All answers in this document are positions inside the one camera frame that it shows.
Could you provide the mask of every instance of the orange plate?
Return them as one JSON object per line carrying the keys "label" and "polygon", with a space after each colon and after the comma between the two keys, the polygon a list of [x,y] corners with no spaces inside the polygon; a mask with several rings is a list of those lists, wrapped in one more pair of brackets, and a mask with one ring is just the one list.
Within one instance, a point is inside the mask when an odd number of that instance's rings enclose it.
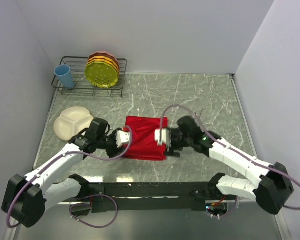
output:
{"label": "orange plate", "polygon": [[92,63],[92,62],[105,62],[110,64],[111,66],[114,67],[114,69],[119,73],[119,66],[110,58],[106,57],[106,56],[95,56],[91,59],[88,59],[88,62],[86,63],[87,65]]}

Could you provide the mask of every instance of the yellow plate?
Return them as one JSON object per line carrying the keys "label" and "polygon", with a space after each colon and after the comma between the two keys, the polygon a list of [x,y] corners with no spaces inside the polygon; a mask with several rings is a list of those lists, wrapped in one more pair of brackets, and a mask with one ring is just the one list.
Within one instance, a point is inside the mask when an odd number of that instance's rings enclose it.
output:
{"label": "yellow plate", "polygon": [[86,79],[98,88],[112,88],[118,80],[117,71],[103,61],[94,61],[85,67]]}
{"label": "yellow plate", "polygon": [[114,62],[111,58],[108,58],[106,56],[95,56],[91,59],[88,59],[88,62],[86,64],[88,65],[92,62],[100,62],[100,61],[112,65],[114,69],[116,69],[116,71],[119,73],[119,66],[116,64],[116,62]]}

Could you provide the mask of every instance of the stacked plates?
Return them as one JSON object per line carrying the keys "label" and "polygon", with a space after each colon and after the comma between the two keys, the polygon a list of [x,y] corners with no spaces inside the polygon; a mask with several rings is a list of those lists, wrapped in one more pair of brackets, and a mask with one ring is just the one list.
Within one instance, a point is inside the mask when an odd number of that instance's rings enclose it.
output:
{"label": "stacked plates", "polygon": [[119,80],[119,62],[114,55],[97,51],[90,55],[84,74],[86,79],[98,88],[111,88]]}

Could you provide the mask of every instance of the white wall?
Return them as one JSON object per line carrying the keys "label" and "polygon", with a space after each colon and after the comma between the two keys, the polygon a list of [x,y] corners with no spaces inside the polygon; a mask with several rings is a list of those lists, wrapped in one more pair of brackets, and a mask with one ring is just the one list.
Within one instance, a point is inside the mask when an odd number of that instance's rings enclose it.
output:
{"label": "white wall", "polygon": [[16,0],[57,65],[97,50],[129,72],[235,73],[274,0]]}
{"label": "white wall", "polygon": [[[259,156],[300,181],[300,0],[274,1],[235,83]],[[288,204],[300,206],[297,187]],[[300,240],[300,211],[284,214]]]}
{"label": "white wall", "polygon": [[13,0],[0,0],[1,205],[9,178],[30,171],[52,100],[53,66]]}

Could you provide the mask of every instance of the white plate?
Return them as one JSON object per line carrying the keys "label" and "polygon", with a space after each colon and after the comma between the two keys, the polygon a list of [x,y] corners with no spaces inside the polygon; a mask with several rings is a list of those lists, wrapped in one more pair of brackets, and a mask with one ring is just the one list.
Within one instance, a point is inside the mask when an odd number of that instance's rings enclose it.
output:
{"label": "white plate", "polygon": [[94,117],[88,109],[74,106],[64,110],[54,122],[54,132],[64,141],[69,141],[81,130],[88,128]]}

